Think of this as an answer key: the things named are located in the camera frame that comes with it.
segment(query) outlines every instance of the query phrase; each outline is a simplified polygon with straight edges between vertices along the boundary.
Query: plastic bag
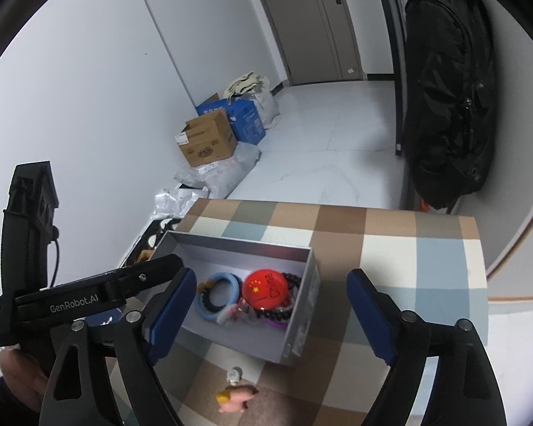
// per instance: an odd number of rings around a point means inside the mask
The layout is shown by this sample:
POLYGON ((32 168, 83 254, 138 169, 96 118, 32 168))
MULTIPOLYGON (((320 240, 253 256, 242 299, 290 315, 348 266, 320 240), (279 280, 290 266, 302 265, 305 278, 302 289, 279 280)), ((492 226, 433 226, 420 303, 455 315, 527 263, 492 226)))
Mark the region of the plastic bag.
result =
POLYGON ((181 184, 178 184, 175 189, 163 189, 156 195, 152 219, 183 219, 198 199, 208 198, 209 190, 206 187, 180 189, 180 186, 181 184))
POLYGON ((278 124, 279 121, 274 118, 280 114, 279 105, 270 92, 270 81, 266 76, 260 77, 259 84, 253 91, 245 93, 241 97, 254 102, 265 129, 274 128, 278 124))
POLYGON ((251 172, 259 156, 257 146, 239 142, 232 157, 197 168, 185 166, 174 179, 186 186, 209 189, 210 199, 224 199, 251 172))

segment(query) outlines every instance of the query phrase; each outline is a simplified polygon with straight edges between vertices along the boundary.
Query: black bag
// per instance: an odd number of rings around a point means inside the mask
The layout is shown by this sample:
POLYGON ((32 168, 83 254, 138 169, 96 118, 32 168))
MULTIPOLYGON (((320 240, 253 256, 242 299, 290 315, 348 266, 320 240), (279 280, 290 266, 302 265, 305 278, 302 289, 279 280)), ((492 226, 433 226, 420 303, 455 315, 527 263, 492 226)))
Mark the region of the black bag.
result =
POLYGON ((481 0, 408 0, 405 152, 416 191, 439 209, 482 188, 492 162, 496 76, 481 0))

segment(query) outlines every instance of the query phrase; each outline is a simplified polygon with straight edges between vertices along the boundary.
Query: red round object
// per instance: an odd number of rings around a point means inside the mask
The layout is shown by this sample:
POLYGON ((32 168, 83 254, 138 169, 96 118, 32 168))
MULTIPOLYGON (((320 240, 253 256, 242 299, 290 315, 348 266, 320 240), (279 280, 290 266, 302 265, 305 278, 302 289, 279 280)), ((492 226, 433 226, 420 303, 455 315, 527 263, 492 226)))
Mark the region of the red round object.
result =
POLYGON ((280 272, 261 269, 243 283, 243 298, 253 309, 270 311, 280 306, 288 296, 288 282, 280 272))

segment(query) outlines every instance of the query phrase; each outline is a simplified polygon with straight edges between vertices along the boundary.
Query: checkered tablecloth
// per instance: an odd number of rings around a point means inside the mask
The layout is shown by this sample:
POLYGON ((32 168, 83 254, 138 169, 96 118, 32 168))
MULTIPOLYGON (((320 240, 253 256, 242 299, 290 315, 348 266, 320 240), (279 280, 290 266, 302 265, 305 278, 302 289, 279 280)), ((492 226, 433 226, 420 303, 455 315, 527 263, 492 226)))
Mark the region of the checkered tablecloth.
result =
MULTIPOLYGON (((361 267, 400 309, 453 325, 472 320, 487 344, 488 298, 481 244, 470 217, 356 207, 200 199, 178 230, 311 246, 322 284, 303 355, 294 367, 255 359, 182 330, 156 366, 186 426, 358 426, 388 367, 377 359, 345 294, 361 267), (243 414, 220 414, 214 395, 241 367, 260 390, 243 414)), ((409 420, 418 425, 432 387, 429 359, 409 420)), ((136 425, 118 366, 111 374, 119 408, 136 425)))

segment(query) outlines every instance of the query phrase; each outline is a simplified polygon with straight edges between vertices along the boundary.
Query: gray door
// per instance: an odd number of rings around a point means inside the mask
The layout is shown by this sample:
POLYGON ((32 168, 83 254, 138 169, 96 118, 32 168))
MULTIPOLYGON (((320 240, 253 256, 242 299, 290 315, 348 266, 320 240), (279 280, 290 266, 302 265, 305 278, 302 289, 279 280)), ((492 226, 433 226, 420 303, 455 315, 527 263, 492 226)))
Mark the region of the gray door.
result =
POLYGON ((292 84, 361 79, 345 0, 263 0, 292 84))

